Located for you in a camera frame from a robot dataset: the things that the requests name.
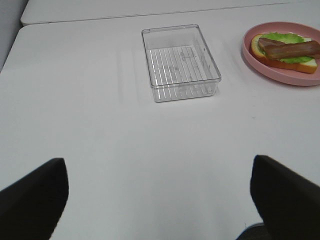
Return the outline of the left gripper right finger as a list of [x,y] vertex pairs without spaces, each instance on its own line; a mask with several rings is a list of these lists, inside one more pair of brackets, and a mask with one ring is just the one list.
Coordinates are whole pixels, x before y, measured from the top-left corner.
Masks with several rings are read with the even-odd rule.
[[250,195],[274,240],[320,238],[320,187],[267,155],[256,155]]

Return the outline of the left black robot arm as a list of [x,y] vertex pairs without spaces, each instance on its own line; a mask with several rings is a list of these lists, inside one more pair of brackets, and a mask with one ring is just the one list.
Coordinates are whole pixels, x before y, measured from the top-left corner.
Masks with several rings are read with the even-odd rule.
[[[250,195],[261,223],[247,227],[241,240],[317,240],[320,187],[267,155],[253,160]],[[3,240],[48,240],[69,196],[63,158],[53,158],[0,192]]]

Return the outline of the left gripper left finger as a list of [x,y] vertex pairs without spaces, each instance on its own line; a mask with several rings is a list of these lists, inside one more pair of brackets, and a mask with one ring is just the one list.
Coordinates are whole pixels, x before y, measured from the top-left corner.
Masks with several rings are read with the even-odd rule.
[[48,240],[69,197],[67,167],[53,158],[0,192],[2,240]]

